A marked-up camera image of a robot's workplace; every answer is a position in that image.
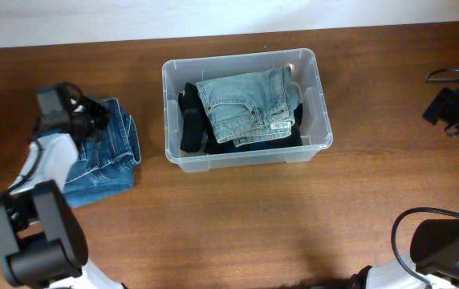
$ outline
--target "white backdrop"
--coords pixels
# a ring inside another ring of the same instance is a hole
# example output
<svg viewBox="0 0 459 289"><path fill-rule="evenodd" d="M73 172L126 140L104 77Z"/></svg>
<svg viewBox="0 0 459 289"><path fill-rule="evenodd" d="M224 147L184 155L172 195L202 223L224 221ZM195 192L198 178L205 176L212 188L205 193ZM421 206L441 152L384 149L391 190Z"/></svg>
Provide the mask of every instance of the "white backdrop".
<svg viewBox="0 0 459 289"><path fill-rule="evenodd" d="M459 20L459 0L0 0L0 47Z"/></svg>

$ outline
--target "plastic bin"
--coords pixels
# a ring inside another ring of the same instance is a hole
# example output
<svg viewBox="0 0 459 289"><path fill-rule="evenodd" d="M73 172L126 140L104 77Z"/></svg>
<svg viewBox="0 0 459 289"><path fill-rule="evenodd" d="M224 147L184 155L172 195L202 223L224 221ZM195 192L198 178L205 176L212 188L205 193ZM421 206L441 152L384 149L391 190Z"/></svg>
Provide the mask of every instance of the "plastic bin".
<svg viewBox="0 0 459 289"><path fill-rule="evenodd" d="M293 85L297 88L303 103L303 123L300 128L303 146L218 155L203 152L185 153L180 150L183 119L177 104L177 96L183 91L185 83L266 71L286 65L291 67ZM162 79L165 156L187 173L237 165L309 161L321 149L329 148L333 142L315 54L309 49L169 60L162 67Z"/></svg>

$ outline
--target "brown wooden surface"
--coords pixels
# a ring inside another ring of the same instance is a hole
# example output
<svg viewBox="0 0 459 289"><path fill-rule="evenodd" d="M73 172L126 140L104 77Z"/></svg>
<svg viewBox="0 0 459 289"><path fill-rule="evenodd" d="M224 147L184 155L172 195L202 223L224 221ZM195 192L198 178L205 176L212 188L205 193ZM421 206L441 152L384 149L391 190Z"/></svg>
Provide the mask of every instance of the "brown wooden surface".
<svg viewBox="0 0 459 289"><path fill-rule="evenodd" d="M167 161L165 61L299 47L317 56L329 149L306 163L193 174ZM441 89L424 77L440 67L459 67L459 22L0 49L0 191L26 158L34 89L69 80L119 97L138 128L135 189L74 211L109 277L130 288L345 278L393 259L403 210L459 208L459 140L421 118ZM428 217L401 225L402 251Z"/></svg>

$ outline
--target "dark blue denim shorts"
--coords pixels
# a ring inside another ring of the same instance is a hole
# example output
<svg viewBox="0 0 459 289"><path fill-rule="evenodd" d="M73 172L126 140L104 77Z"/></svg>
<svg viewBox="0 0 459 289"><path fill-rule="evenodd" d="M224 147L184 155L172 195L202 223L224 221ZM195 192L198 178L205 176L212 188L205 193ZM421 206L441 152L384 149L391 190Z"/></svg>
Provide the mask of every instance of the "dark blue denim shorts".
<svg viewBox="0 0 459 289"><path fill-rule="evenodd" d="M133 168L140 163L140 146L132 116L116 98L103 100L110 107L104 138L84 142L67 176L64 197L79 207L133 187Z"/></svg>

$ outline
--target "folded denim shorts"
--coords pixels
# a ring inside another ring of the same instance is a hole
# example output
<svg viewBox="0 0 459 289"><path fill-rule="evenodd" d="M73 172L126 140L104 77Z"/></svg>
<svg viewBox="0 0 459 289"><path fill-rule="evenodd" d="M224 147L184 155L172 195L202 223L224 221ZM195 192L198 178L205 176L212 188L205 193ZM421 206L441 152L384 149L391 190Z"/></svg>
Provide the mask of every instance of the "folded denim shorts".
<svg viewBox="0 0 459 289"><path fill-rule="evenodd" d="M290 67L196 83L218 143L236 147L287 137L299 96L291 86Z"/></svg>
<svg viewBox="0 0 459 289"><path fill-rule="evenodd" d="M110 121L102 141L82 143L63 191L72 207L84 206L133 187L133 168L140 163L135 122L116 98L103 100Z"/></svg>

